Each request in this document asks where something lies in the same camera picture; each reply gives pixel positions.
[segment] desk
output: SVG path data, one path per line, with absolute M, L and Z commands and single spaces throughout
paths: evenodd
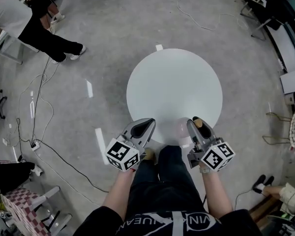
M 165 49 L 144 58 L 127 86 L 132 119 L 154 118 L 152 139 L 169 145 L 178 144 L 175 127 L 180 118 L 198 116 L 214 127 L 222 101 L 222 88 L 212 67 L 180 49 Z
M 12 36 L 10 36 L 7 32 L 5 31 L 2 31 L 1 34 L 0 34 L 0 55 L 8 58 L 8 59 L 11 59 L 13 60 L 14 62 L 17 62 L 19 64 L 22 64 L 22 60 L 17 58 L 17 57 L 14 57 L 8 53 L 5 53 L 5 50 L 14 42 L 14 41 L 19 41 L 21 44 L 29 47 L 30 49 L 32 49 L 33 51 L 35 52 L 39 52 L 36 48 L 28 45 L 28 44 L 25 44 L 23 43 L 21 40 L 19 40 L 18 38 L 14 38 Z

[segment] checkered tablecloth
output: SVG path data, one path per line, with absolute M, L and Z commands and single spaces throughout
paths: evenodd
M 44 224 L 37 218 L 36 213 L 30 210 L 31 200 L 39 197 L 39 195 L 27 189 L 18 188 L 0 196 L 6 209 L 10 211 L 12 215 L 14 214 L 13 219 L 17 222 L 21 222 L 30 235 L 50 236 Z

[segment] white box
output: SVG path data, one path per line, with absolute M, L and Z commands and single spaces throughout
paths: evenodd
M 124 172 L 140 161 L 140 152 L 137 149 L 115 138 L 106 148 L 105 156 L 111 165 Z
M 235 156 L 235 152 L 228 143 L 221 143 L 210 147 L 201 158 L 211 170 L 218 171 L 224 168 Z

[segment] gray concrete floor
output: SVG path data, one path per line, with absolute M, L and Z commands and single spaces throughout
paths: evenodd
M 56 26 L 57 35 L 85 44 L 88 50 L 77 61 L 67 60 L 59 65 L 53 78 L 42 88 L 42 96 L 54 108 L 54 116 L 44 135 L 65 160 L 86 174 L 102 189 L 109 190 L 118 171 L 104 166 L 95 137 L 95 128 L 102 128 L 106 144 L 131 121 L 126 105 L 126 86 L 135 66 L 155 52 L 155 45 L 179 48 L 205 59 L 220 79 L 223 108 L 214 130 L 228 141 L 237 153 L 232 163 L 220 172 L 233 204 L 237 194 L 249 190 L 260 174 L 274 175 L 280 182 L 286 148 L 269 146 L 261 138 L 266 134 L 287 135 L 288 126 L 281 126 L 265 116 L 272 111 L 289 115 L 279 81 L 280 65 L 269 40 L 262 42 L 250 37 L 250 29 L 238 26 L 236 19 L 224 15 L 216 31 L 201 29 L 177 9 L 177 0 L 57 0 L 65 20 Z M 238 15 L 243 4 L 234 0 L 182 0 L 180 7 L 199 24 L 214 28 L 220 13 Z M 0 122 L 0 159 L 14 160 L 12 148 L 2 138 L 16 128 L 18 99 L 28 84 L 41 74 L 47 56 L 24 49 L 23 64 L 0 58 L 0 88 L 8 96 L 4 106 L 6 120 Z M 47 69 L 49 78 L 56 66 Z M 93 86 L 94 97 L 88 98 L 86 80 Z M 31 138 L 33 119 L 30 102 L 36 99 L 40 77 L 22 94 L 20 119 L 22 137 Z M 36 112 L 36 138 L 41 139 L 51 107 L 39 101 Z M 17 132 L 11 144 L 18 141 Z M 161 145 L 152 142 L 151 147 Z M 71 234 L 95 208 L 105 193 L 66 165 L 52 150 L 42 145 L 38 155 L 78 194 L 31 151 L 22 144 L 24 157 L 37 163 L 45 174 L 35 178 L 34 189 L 39 193 L 59 185 L 61 193 L 51 199 L 54 206 L 72 213 L 66 229 Z M 190 171 L 199 193 L 205 192 L 198 169 Z M 247 193 L 238 199 L 237 208 L 251 208 L 262 199 Z

